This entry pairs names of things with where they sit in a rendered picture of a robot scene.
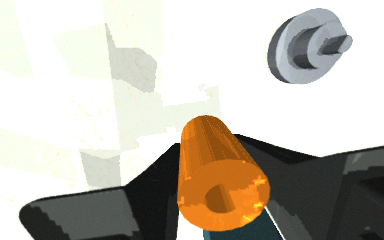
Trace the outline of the orange knob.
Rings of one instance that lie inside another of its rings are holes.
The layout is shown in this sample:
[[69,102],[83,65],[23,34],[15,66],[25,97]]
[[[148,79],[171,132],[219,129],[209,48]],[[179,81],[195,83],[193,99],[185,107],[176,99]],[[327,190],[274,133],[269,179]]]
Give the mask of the orange knob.
[[181,133],[177,202],[182,216],[206,230],[247,224],[270,197],[268,178],[219,118],[202,115]]

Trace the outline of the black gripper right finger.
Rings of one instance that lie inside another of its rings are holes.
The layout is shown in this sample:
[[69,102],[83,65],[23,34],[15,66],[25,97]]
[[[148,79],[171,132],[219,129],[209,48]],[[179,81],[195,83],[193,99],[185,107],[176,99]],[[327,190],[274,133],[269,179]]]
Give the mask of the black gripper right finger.
[[352,185],[384,176],[384,145],[318,157],[233,134],[268,178],[285,240],[335,240]]

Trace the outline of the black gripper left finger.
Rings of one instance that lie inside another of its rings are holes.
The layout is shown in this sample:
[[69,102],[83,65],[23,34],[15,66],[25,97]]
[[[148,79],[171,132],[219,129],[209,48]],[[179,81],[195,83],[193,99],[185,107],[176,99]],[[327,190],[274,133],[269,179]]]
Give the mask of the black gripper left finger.
[[33,240],[177,240],[179,159],[180,142],[125,186],[42,197],[24,204],[19,220]]

